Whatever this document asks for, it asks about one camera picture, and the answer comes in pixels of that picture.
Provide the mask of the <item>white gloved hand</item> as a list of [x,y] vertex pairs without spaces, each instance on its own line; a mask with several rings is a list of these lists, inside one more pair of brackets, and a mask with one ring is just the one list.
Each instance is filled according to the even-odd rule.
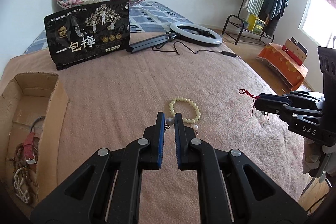
[[322,155],[322,145],[304,138],[304,149],[302,156],[302,172],[308,173],[311,170],[319,169],[320,159]]

